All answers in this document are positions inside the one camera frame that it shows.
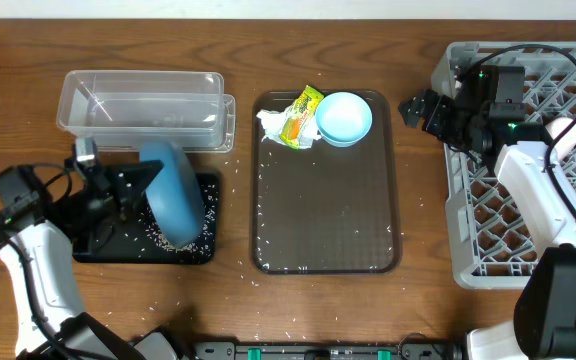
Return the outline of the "dark blue plate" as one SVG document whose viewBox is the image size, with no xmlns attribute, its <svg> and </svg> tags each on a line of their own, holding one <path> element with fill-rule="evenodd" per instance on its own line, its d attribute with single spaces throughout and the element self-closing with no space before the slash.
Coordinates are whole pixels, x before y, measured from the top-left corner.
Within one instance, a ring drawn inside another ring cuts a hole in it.
<svg viewBox="0 0 576 360">
<path fill-rule="evenodd" d="M 202 233 L 205 208 L 195 171 L 184 150 L 171 143 L 146 143 L 141 162 L 161 160 L 163 169 L 146 190 L 154 219 L 175 248 L 194 242 Z"/>
</svg>

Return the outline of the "light blue bowl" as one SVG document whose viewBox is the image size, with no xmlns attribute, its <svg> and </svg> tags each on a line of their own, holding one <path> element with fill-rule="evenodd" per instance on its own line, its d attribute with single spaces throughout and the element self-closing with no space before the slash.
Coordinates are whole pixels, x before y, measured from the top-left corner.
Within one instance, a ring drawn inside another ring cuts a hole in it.
<svg viewBox="0 0 576 360">
<path fill-rule="evenodd" d="M 315 121 L 324 141 L 335 147 L 350 147 L 368 134 L 373 113 L 359 95 L 335 92 L 318 105 Z"/>
</svg>

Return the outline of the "pink cup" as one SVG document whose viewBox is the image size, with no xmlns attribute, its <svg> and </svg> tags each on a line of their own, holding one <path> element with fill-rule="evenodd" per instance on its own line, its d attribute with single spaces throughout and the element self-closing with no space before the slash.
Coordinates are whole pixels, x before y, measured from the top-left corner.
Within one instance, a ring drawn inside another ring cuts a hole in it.
<svg viewBox="0 0 576 360">
<path fill-rule="evenodd" d="M 563 160 L 576 146 L 576 122 L 569 117 L 560 117 L 546 125 L 549 135 L 555 140 L 570 124 L 573 127 L 554 146 L 559 160 Z"/>
</svg>

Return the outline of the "yellow green snack wrapper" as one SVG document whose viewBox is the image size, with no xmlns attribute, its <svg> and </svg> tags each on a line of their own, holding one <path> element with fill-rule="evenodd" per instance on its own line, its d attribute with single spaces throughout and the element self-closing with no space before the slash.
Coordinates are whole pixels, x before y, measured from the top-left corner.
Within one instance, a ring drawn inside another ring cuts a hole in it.
<svg viewBox="0 0 576 360">
<path fill-rule="evenodd" d="M 284 111 L 285 122 L 279 133 L 282 143 L 296 150 L 307 149 L 319 140 L 319 128 L 315 113 L 324 95 L 317 89 L 306 86 L 299 97 Z"/>
</svg>

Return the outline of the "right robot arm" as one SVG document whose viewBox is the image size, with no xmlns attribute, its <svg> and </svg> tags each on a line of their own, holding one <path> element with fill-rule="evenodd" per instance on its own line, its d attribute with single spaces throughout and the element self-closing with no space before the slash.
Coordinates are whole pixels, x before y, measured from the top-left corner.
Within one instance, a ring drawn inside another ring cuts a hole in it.
<svg viewBox="0 0 576 360">
<path fill-rule="evenodd" d="M 576 359 L 576 193 L 551 133 L 525 122 L 517 92 L 501 98 L 462 90 L 450 98 L 426 89 L 399 111 L 407 126 L 480 155 L 513 198 L 538 253 L 512 319 L 471 331 L 468 358 Z"/>
</svg>

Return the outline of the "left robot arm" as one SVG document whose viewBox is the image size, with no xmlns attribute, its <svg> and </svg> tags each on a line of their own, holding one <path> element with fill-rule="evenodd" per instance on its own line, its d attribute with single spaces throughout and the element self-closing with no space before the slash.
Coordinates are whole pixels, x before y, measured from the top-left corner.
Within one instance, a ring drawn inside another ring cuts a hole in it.
<svg viewBox="0 0 576 360">
<path fill-rule="evenodd" d="M 35 165 L 0 173 L 0 260 L 13 286 L 19 359 L 179 359 L 163 330 L 130 342 L 93 318 L 83 304 L 72 267 L 73 245 L 95 238 L 101 225 L 132 218 L 162 170 L 159 160 L 85 165 L 67 160 L 60 171 L 77 172 L 84 187 L 53 199 Z"/>
</svg>

